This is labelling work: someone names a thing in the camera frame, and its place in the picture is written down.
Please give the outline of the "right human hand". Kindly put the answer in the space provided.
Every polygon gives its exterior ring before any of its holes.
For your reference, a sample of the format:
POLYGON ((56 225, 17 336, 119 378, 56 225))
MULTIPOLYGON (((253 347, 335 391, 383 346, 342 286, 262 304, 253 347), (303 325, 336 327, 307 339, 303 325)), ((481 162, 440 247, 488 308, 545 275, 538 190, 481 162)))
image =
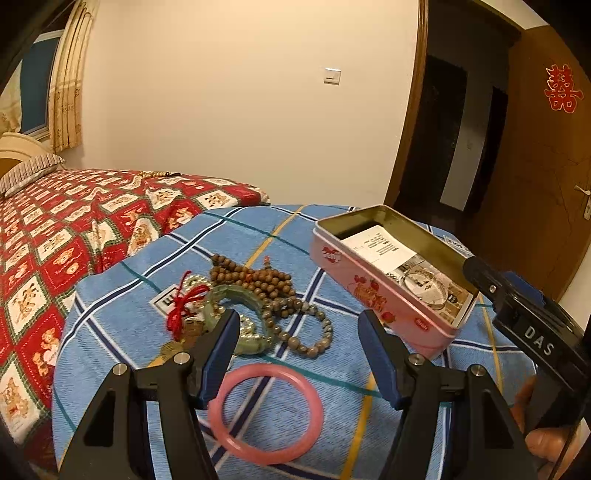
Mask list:
MULTIPOLYGON (((515 403, 511 408, 512 415, 521 431, 525 429, 525 410, 531 400, 535 382, 536 376, 532 376, 526 381, 521 391, 516 395, 515 403)), ((542 467, 538 470, 539 479, 549 478, 566 444, 568 432, 568 428, 542 428, 530 431, 526 436, 525 442, 530 453, 543 461, 542 467)), ((590 430, 587 424, 582 421, 562 459, 555 479, 560 478, 567 470, 580 452, 589 434, 590 430)))

